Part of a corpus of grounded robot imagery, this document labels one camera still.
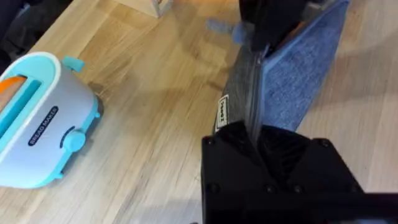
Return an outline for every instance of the wooden tabletop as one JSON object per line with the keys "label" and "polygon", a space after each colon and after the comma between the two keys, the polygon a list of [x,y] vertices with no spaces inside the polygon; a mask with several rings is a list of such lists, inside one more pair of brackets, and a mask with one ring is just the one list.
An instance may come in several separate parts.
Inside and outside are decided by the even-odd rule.
{"label": "wooden tabletop", "polygon": [[[300,132],[330,138],[368,191],[398,190],[396,0],[354,0],[336,62]],[[236,1],[175,2],[161,19],[74,0],[32,51],[86,62],[102,120],[65,177],[0,188],[1,223],[201,222],[201,138],[239,47],[205,20]]]}

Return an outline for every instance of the white label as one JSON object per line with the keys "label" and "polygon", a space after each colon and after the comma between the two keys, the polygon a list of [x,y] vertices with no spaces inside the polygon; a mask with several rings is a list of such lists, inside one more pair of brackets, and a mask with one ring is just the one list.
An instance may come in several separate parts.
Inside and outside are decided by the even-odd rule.
{"label": "white label", "polygon": [[225,95],[218,101],[218,111],[215,125],[216,132],[228,124],[228,100],[229,96]]}

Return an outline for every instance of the toy toaster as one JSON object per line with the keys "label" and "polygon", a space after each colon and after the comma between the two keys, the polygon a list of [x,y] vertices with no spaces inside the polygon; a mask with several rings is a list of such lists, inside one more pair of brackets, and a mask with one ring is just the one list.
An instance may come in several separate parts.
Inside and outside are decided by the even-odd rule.
{"label": "toy toaster", "polygon": [[72,153],[98,118],[98,99],[73,73],[81,60],[37,52],[16,60],[0,77],[0,186],[31,189],[62,178]]}

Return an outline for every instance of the wooden block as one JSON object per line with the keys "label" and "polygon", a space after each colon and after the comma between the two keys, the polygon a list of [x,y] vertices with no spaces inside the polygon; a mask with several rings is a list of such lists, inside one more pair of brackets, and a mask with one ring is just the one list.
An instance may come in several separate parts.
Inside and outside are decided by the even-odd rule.
{"label": "wooden block", "polygon": [[150,16],[159,18],[171,6],[172,0],[116,0]]}

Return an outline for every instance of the screw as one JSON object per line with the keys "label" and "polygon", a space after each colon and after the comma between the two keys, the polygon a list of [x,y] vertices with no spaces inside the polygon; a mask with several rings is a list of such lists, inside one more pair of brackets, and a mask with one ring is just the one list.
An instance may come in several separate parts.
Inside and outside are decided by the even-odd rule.
{"label": "screw", "polygon": [[321,139],[321,145],[323,147],[329,147],[330,146],[330,141],[327,139]]}
{"label": "screw", "polygon": [[352,193],[358,193],[358,192],[360,192],[360,187],[359,186],[357,186],[357,185],[352,185],[350,188],[349,188],[349,191],[350,192],[352,192]]}
{"label": "screw", "polygon": [[205,137],[205,143],[208,145],[212,145],[215,143],[215,141],[212,137]]}
{"label": "screw", "polygon": [[266,184],[264,190],[269,194],[275,193],[275,188],[272,185]]}
{"label": "screw", "polygon": [[293,187],[293,191],[294,191],[296,194],[301,194],[301,193],[303,192],[303,188],[302,188],[301,186],[299,186],[299,185],[295,185],[295,186]]}
{"label": "screw", "polygon": [[211,194],[218,194],[220,192],[220,186],[216,183],[211,183],[206,186],[206,191]]}

